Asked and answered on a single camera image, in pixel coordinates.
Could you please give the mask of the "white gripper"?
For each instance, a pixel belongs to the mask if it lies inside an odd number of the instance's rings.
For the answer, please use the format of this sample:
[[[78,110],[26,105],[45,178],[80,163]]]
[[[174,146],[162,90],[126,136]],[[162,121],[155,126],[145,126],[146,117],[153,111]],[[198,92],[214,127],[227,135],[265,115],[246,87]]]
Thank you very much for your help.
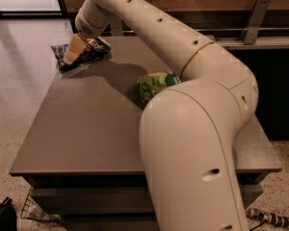
[[[93,0],[85,0],[75,18],[75,27],[79,33],[72,36],[64,55],[64,62],[72,64],[86,48],[86,38],[98,38],[113,17],[112,13],[99,7]]]

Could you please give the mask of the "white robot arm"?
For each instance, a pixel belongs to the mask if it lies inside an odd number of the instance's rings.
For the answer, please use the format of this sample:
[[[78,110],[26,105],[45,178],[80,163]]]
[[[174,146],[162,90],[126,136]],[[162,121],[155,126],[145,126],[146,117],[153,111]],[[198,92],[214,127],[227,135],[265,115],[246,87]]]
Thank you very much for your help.
[[[212,39],[145,0],[86,0],[76,16],[83,41],[120,18],[180,78],[156,94],[140,122],[144,172],[160,231],[249,231],[232,145],[252,118],[252,72]]]

